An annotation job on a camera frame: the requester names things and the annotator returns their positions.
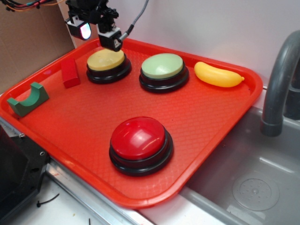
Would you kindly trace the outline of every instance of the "green arch block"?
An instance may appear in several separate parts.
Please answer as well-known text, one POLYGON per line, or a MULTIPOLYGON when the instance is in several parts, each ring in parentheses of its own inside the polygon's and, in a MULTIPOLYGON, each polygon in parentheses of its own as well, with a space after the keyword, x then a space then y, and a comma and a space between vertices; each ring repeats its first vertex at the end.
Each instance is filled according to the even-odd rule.
POLYGON ((43 85, 33 82, 30 86, 31 93, 24 101, 17 101, 12 97, 7 100, 14 112, 22 117, 49 99, 49 96, 43 85))

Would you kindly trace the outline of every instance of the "button black base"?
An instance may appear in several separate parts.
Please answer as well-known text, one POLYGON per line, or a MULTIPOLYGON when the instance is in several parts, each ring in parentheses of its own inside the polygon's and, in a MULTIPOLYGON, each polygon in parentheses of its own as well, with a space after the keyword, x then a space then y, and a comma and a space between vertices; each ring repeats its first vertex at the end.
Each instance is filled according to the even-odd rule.
POLYGON ((89 68, 87 65, 87 76, 89 81, 93 83, 105 84, 105 83, 113 83, 119 81, 126 77, 131 71, 131 62, 126 57, 124 61, 115 68, 104 70, 104 71, 96 71, 89 68))
POLYGON ((183 87, 188 82, 188 68, 183 63, 182 70, 169 78, 153 79, 144 75, 141 69, 139 77, 140 85, 143 89, 154 93, 168 93, 183 87))
POLYGON ((123 174, 129 176, 146 176, 162 169, 172 158, 173 140, 165 129, 165 142, 162 148, 153 156, 141 160, 128 160, 118 156, 111 145, 109 157, 113 165, 123 174))

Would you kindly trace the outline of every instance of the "wooden block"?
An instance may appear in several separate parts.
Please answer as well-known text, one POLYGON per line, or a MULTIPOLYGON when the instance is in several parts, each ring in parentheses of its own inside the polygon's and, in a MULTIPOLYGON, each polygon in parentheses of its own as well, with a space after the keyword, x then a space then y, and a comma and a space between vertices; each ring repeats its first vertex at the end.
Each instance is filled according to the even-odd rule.
POLYGON ((66 88, 79 85, 80 80, 77 72, 77 67, 74 59, 67 59, 61 62, 62 81, 66 88))

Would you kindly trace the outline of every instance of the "green button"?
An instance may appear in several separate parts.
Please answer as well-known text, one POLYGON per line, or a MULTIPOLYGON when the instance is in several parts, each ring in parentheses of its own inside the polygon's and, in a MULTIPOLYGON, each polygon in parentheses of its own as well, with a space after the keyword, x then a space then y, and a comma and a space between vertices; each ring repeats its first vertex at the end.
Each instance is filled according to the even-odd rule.
POLYGON ((180 56, 163 53, 149 57, 142 63, 142 72, 152 79, 166 79, 178 74, 183 68, 180 56))

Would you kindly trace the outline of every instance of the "yellow banana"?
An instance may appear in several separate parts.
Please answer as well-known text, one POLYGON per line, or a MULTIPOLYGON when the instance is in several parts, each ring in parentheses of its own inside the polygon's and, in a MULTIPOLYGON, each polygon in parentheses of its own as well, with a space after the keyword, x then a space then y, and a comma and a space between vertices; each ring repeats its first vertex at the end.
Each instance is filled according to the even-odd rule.
POLYGON ((204 62, 196 63, 194 69, 200 80, 219 87, 234 87, 245 80, 244 77, 233 71, 219 69, 204 62))

